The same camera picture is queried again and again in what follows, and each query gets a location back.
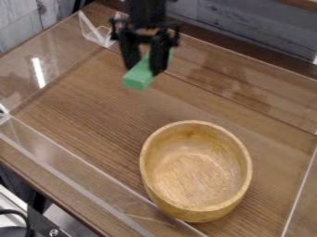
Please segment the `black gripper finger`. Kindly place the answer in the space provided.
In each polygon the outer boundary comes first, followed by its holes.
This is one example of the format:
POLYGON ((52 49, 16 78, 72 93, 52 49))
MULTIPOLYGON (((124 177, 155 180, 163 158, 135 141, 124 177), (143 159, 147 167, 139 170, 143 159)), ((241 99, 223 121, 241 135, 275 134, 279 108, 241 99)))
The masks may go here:
POLYGON ((167 32, 160 32, 152 37, 150 47, 150 69, 158 76, 167 69, 168 64, 171 42, 167 32))
POLYGON ((119 47, 126 68, 132 69, 142 59, 142 53, 139 37, 130 29, 122 29, 119 32, 119 47))

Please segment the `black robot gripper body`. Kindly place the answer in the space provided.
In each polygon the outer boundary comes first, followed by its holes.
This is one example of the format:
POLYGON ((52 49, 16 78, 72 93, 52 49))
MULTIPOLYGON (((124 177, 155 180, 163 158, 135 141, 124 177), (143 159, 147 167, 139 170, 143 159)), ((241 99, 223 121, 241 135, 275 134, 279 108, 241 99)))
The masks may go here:
POLYGON ((123 23, 131 30, 172 30, 175 36, 171 38, 171 46, 179 45, 179 24, 167 21, 167 1, 168 0, 126 0, 128 16, 110 19, 111 34, 110 39, 119 39, 119 28, 123 23))

